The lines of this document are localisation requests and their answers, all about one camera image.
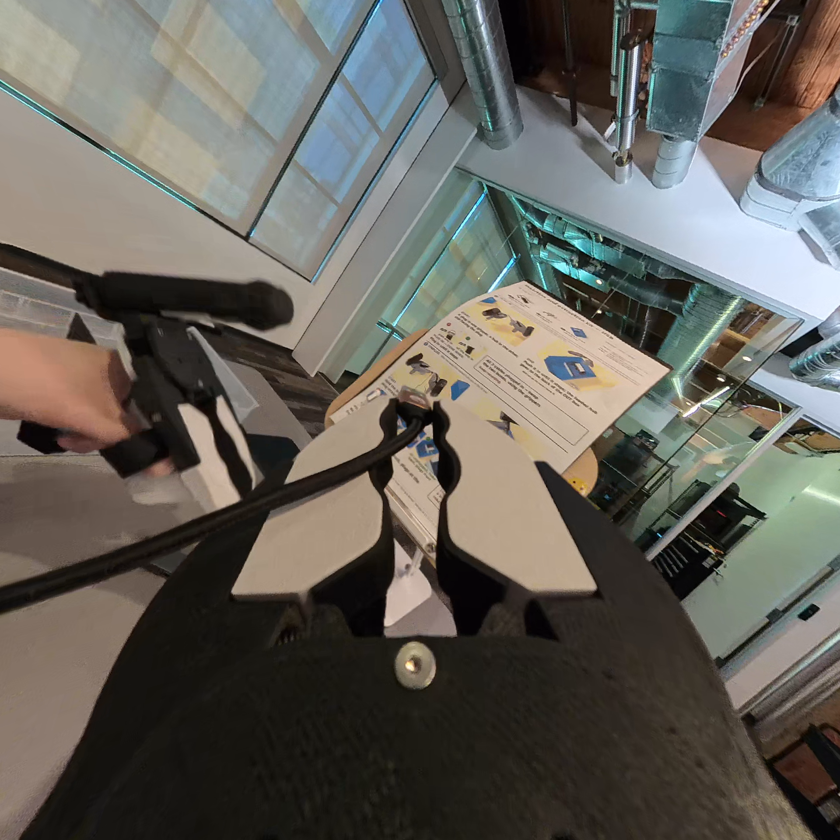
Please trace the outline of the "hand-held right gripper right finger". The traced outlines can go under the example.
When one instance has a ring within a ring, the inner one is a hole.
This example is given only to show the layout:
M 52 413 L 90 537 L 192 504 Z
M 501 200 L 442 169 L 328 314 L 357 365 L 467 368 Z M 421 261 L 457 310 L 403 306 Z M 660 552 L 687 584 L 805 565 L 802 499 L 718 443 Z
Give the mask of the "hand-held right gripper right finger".
M 500 428 L 456 402 L 434 406 L 437 575 L 451 602 L 591 596 L 596 582 L 537 466 Z

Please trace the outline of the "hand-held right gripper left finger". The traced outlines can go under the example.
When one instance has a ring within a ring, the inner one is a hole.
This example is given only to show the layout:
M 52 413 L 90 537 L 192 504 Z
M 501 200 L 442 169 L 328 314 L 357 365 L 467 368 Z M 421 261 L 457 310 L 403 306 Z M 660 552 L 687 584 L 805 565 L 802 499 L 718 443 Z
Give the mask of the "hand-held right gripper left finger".
M 393 439 L 396 427 L 393 400 L 376 397 L 314 438 L 294 461 L 287 483 L 315 476 L 373 450 Z M 391 466 L 387 459 L 383 467 L 273 512 L 233 585 L 234 599 L 278 601 L 290 596 L 300 600 L 381 541 L 385 546 L 385 585 L 389 585 L 394 559 L 384 488 Z

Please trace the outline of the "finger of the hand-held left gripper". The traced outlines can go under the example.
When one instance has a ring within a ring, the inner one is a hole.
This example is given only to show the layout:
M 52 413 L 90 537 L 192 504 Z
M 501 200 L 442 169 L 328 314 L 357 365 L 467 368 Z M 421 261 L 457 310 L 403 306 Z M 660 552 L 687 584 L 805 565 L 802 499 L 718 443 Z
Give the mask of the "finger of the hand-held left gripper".
M 256 469 L 245 433 L 222 394 L 212 396 L 212 433 L 216 450 L 234 487 L 254 487 Z
M 216 511 L 240 502 L 255 486 L 233 486 L 212 433 L 212 403 L 182 404 L 179 413 L 198 457 L 181 471 L 182 483 L 203 511 Z

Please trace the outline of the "clear plastic bin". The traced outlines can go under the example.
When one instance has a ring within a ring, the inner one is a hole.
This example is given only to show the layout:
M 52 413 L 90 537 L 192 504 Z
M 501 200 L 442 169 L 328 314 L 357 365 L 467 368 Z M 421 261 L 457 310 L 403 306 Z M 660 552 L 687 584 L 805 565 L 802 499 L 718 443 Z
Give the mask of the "clear plastic bin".
M 123 367 L 133 376 L 133 364 L 123 339 L 123 327 L 84 308 L 70 290 L 25 276 L 9 269 L 1 271 L 1 326 L 27 333 L 67 339 L 75 319 L 90 333 L 93 343 L 119 354 Z M 222 383 L 240 423 L 258 407 L 257 400 L 196 327 L 188 332 L 204 349 Z

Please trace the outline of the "person's left hand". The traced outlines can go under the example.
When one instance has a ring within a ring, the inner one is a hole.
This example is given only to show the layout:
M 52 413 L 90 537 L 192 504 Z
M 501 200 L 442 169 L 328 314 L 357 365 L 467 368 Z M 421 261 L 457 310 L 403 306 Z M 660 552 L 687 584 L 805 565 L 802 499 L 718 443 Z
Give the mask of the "person's left hand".
M 88 454 L 142 430 L 128 408 L 120 357 L 100 346 L 1 330 L 1 418 L 58 431 L 61 449 Z

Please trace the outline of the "white stand base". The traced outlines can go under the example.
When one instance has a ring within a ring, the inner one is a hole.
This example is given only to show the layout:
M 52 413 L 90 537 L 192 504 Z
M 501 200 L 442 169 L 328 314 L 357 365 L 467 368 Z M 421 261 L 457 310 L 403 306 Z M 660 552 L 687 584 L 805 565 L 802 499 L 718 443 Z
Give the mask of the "white stand base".
M 395 571 L 385 602 L 385 635 L 428 634 L 436 616 L 433 588 L 424 573 L 424 553 L 393 521 Z

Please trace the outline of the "printed instruction poster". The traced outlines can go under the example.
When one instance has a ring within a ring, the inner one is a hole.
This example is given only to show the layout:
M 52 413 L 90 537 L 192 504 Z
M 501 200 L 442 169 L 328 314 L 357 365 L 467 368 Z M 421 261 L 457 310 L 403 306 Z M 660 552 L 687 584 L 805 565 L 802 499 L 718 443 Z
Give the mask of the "printed instruction poster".
M 562 474 L 673 367 L 520 281 L 443 316 L 368 384 L 331 408 L 332 424 L 407 387 L 453 402 Z

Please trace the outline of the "wooden poster board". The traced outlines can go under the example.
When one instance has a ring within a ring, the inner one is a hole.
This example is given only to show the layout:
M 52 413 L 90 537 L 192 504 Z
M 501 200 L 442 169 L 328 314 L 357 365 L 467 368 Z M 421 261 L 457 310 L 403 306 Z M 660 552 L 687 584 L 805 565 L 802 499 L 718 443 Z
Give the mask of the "wooden poster board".
M 372 383 L 378 377 L 383 375 L 383 373 L 391 365 L 398 361 L 405 352 L 417 345 L 425 336 L 426 332 L 427 329 L 420 329 L 411 333 L 407 338 L 399 342 L 399 344 L 397 344 L 395 348 L 389 350 L 380 360 L 373 363 L 373 365 L 368 371 L 362 373 L 349 387 L 342 391 L 329 405 L 329 408 L 325 413 L 324 417 L 324 426 L 326 428 L 331 427 L 334 423 L 333 415 L 336 414 L 336 412 L 338 412 L 338 410 L 342 406 L 350 402 L 362 391 L 368 389 L 372 385 Z M 589 483 L 591 488 L 590 493 L 592 493 L 593 489 L 595 488 L 595 483 L 597 481 L 598 468 L 599 465 L 597 457 L 595 456 L 594 448 L 591 446 L 588 447 L 575 460 L 575 462 L 573 462 L 573 464 L 570 465 L 563 472 L 562 477 L 567 483 L 567 476 L 577 475 L 583 477 L 584 480 L 586 480 Z

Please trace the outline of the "large glass window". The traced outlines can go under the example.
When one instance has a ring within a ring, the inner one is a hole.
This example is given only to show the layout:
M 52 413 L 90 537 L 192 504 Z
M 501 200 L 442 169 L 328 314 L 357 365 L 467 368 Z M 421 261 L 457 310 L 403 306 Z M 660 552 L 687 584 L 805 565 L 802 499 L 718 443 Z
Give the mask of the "large glass window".
M 399 1 L 2 1 L 2 85 L 315 281 L 437 79 Z

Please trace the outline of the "tangled silver ceiling ducts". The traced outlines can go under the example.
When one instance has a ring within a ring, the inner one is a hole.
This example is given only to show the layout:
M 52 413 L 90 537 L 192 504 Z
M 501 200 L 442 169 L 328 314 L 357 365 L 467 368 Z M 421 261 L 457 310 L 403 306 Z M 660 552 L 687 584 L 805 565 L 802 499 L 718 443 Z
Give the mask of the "tangled silver ceiling ducts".
M 692 372 L 745 301 L 662 259 L 626 245 L 557 212 L 509 195 L 532 260 L 558 276 L 561 296 L 574 303 L 594 293 L 591 307 L 620 319 L 641 349 L 652 353 L 655 325 L 670 316 L 657 356 L 679 375 Z

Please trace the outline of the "shiny metal pipe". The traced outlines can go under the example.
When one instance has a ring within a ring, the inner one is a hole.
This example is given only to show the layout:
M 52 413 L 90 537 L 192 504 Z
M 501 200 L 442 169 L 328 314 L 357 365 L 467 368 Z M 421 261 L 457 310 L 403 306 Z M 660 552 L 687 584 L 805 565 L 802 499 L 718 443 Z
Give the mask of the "shiny metal pipe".
M 632 147 L 646 42 L 645 32 L 635 29 L 621 37 L 617 48 L 616 108 L 604 139 L 613 147 L 613 177 L 619 185 L 627 184 L 634 171 Z

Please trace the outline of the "round silver air duct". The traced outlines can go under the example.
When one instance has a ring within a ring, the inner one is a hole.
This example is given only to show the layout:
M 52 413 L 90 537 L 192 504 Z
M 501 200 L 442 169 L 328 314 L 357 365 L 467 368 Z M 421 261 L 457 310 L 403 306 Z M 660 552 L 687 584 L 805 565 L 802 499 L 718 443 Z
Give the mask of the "round silver air duct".
M 444 13 L 479 116 L 480 135 L 494 151 L 523 131 L 498 1 L 443 1 Z

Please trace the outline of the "wide silver duct fitting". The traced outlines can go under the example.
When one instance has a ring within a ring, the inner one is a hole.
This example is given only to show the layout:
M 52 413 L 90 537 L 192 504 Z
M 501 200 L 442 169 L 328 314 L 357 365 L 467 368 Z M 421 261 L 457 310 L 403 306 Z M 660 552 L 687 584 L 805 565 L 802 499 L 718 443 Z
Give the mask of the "wide silver duct fitting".
M 806 235 L 839 270 L 839 87 L 761 155 L 739 205 L 748 216 Z

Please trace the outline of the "rectangular silver air duct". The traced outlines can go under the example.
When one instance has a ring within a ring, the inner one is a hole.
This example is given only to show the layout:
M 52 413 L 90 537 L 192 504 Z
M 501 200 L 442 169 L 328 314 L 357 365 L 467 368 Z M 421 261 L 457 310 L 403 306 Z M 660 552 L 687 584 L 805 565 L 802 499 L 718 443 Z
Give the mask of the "rectangular silver air duct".
M 659 1 L 646 127 L 660 135 L 651 177 L 682 183 L 699 141 L 733 99 L 765 2 Z

